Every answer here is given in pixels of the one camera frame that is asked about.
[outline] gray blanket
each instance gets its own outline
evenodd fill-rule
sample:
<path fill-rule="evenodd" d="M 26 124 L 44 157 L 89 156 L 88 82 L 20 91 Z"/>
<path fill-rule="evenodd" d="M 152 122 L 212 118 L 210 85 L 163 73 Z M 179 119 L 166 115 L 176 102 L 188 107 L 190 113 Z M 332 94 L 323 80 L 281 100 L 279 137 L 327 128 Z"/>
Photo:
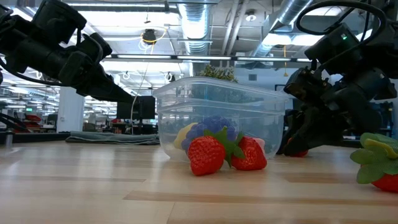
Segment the gray blanket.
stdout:
<path fill-rule="evenodd" d="M 113 133 L 91 133 L 71 131 L 66 142 L 100 143 L 100 144 L 133 144 L 133 145 L 158 145 L 159 137 L 156 134 L 130 135 Z"/>

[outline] computer monitor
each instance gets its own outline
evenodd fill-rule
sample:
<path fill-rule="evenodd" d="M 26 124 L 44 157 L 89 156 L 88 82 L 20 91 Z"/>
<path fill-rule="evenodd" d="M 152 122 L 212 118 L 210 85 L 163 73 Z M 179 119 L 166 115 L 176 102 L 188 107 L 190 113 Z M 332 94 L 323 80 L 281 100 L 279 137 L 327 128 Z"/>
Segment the computer monitor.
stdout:
<path fill-rule="evenodd" d="M 118 102 L 117 119 L 130 119 L 132 103 Z M 132 111 L 133 119 L 155 119 L 155 98 L 153 96 L 138 96 Z"/>

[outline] wooden table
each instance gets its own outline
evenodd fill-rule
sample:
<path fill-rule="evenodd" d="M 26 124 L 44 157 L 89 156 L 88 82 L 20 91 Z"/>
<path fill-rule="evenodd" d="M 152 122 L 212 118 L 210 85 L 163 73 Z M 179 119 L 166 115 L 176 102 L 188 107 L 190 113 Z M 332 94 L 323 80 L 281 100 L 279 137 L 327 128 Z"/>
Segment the wooden table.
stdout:
<path fill-rule="evenodd" d="M 15 144 L 0 160 L 0 223 L 398 223 L 398 195 L 355 182 L 352 149 L 194 177 L 152 146 Z"/>

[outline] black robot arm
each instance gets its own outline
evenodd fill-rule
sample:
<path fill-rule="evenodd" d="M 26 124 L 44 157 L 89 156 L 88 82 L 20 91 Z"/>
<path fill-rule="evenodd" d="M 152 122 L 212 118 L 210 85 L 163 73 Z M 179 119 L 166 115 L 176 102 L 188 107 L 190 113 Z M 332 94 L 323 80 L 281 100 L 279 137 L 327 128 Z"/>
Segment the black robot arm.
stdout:
<path fill-rule="evenodd" d="M 343 140 L 343 131 L 356 134 L 377 132 L 381 115 L 371 108 L 372 99 L 397 97 L 390 78 L 398 78 L 396 1 L 377 1 L 377 7 L 356 1 L 324 1 L 306 8 L 297 19 L 297 28 L 323 37 L 305 51 L 312 67 L 297 70 L 284 91 L 304 102 L 301 111 L 288 115 L 289 131 L 279 154 L 292 156 L 313 147 Z M 360 42 L 342 19 L 323 32 L 301 26 L 302 17 L 319 7 L 346 6 L 374 15 L 373 31 Z M 322 71 L 341 74 L 334 84 L 322 79 Z"/>
<path fill-rule="evenodd" d="M 131 102 L 132 96 L 114 84 L 100 61 L 112 53 L 110 46 L 97 33 L 85 35 L 81 30 L 86 19 L 59 0 L 44 0 L 32 22 L 0 7 L 0 53 L 6 56 L 2 66 L 9 73 L 44 85 L 70 86 L 82 96 L 98 100 Z M 63 48 L 77 30 L 77 43 Z M 27 67 L 60 82 L 29 78 Z"/>

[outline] plastic tub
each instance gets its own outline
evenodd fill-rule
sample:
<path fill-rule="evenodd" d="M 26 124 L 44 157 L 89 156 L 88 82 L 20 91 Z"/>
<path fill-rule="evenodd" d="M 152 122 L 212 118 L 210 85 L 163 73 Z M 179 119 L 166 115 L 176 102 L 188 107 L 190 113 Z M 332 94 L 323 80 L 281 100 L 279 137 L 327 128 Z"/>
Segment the plastic tub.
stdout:
<path fill-rule="evenodd" d="M 288 99 L 285 93 L 214 78 L 191 77 L 155 90 L 154 96 L 160 144 L 172 159 L 189 161 L 187 149 L 195 136 L 187 133 L 192 127 L 200 129 L 203 125 L 213 132 L 227 126 L 229 138 L 235 138 L 242 131 L 263 145 L 265 142 L 267 159 L 272 159 L 278 151 Z"/>

